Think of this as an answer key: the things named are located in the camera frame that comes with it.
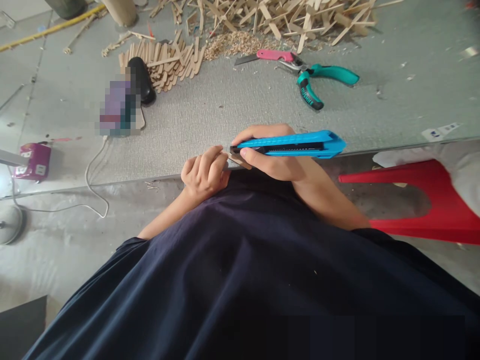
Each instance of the gray textured tabletop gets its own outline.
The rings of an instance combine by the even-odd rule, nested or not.
[[[147,126],[141,135],[109,140],[93,166],[91,182],[177,175],[185,159],[211,145],[229,145],[252,124],[285,122],[297,132],[332,130],[347,142],[345,152],[350,154],[421,146],[428,143],[422,131],[453,122],[461,126],[445,141],[478,138],[480,56],[463,59],[460,52],[479,45],[480,17],[477,10],[464,6],[462,1],[405,0],[378,9],[378,26],[368,37],[304,51],[301,57],[306,62],[343,66],[361,78],[354,88],[314,79],[313,89],[325,102],[321,112],[306,106],[296,77],[273,62],[253,61],[234,70],[234,58],[205,61],[198,76],[162,92],[153,106],[144,109]],[[48,24],[50,16],[23,21],[14,32],[0,29],[0,42],[34,33]],[[148,33],[147,19],[148,13],[142,13],[135,30]],[[49,35],[44,45],[37,40],[0,53],[1,99],[26,83],[39,64],[37,82],[26,86],[0,114],[0,147],[17,152],[20,145],[43,141],[47,134],[82,137],[55,143],[49,179],[40,184],[20,182],[24,194],[84,186],[85,168],[102,143],[94,135],[94,122],[109,81],[119,72],[119,50],[107,58],[100,53],[118,33],[108,16],[93,23],[72,55],[63,54],[79,26]],[[157,39],[172,39],[171,12],[161,11],[152,28]],[[378,98],[378,88],[384,99]],[[9,122],[15,126],[6,127]],[[4,169],[0,179],[5,189]]]

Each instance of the teal pliers handle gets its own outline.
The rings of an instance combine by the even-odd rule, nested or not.
[[[301,97],[314,110],[321,110],[324,107],[324,103],[313,92],[310,85],[310,76],[331,78],[347,85],[354,85],[360,80],[360,77],[356,73],[341,66],[312,65],[300,74],[296,83],[300,87]]]

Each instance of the red plastic stool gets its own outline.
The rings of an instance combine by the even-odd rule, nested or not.
[[[480,245],[480,218],[457,194],[449,173],[436,160],[340,175],[341,183],[407,183],[422,189],[431,201],[421,217],[370,220],[385,233]]]

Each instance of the white cable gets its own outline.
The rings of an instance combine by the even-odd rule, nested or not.
[[[39,213],[58,213],[60,211],[64,211],[64,210],[68,210],[68,209],[73,209],[73,208],[76,208],[76,207],[84,207],[84,208],[89,208],[90,210],[92,210],[95,214],[97,214],[99,217],[101,217],[102,219],[106,218],[107,217],[107,214],[109,213],[109,208],[110,208],[110,204],[109,202],[101,197],[99,194],[97,194],[95,192],[95,190],[92,189],[92,187],[90,186],[89,184],[89,170],[90,170],[90,166],[92,165],[92,163],[95,161],[95,159],[102,153],[103,149],[105,148],[105,144],[107,143],[107,139],[108,139],[108,136],[104,136],[103,137],[103,143],[101,145],[101,148],[100,150],[97,152],[97,154],[93,157],[93,159],[90,161],[90,163],[87,165],[86,169],[85,169],[85,182],[86,182],[86,186],[88,187],[88,189],[95,195],[97,196],[99,199],[102,199],[103,202],[105,202],[106,204],[106,209],[105,209],[105,215],[102,215],[101,213],[99,213],[97,210],[95,210],[93,207],[89,206],[89,205],[85,205],[85,204],[77,204],[77,205],[72,205],[72,206],[69,206],[69,207],[64,207],[62,209],[58,209],[58,210],[37,210],[37,209],[31,209],[31,208],[28,208],[28,207],[25,207],[25,206],[22,206],[22,205],[19,205],[19,203],[17,202],[17,199],[16,199],[16,196],[15,196],[15,178],[12,174],[12,171],[10,170],[10,166],[6,166],[8,168],[8,172],[10,173],[10,176],[11,176],[11,197],[13,199],[13,202],[15,203],[15,205],[17,205],[18,207],[21,207],[21,208],[24,208],[24,209],[27,209],[27,210],[30,210],[30,211],[35,211],[35,212],[39,212]]]

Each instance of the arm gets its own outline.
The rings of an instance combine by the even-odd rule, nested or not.
[[[175,224],[186,213],[217,192],[227,187],[230,172],[223,172],[227,163],[226,153],[220,153],[222,146],[212,146],[203,155],[188,159],[181,171],[185,188],[180,195],[149,223],[137,238],[150,240]]]
[[[295,132],[286,124],[254,125],[232,141],[238,145],[251,138],[271,138]],[[335,186],[328,174],[310,157],[275,157],[243,148],[241,156],[274,179],[291,181],[302,201],[328,224],[345,230],[369,228],[368,218]]]

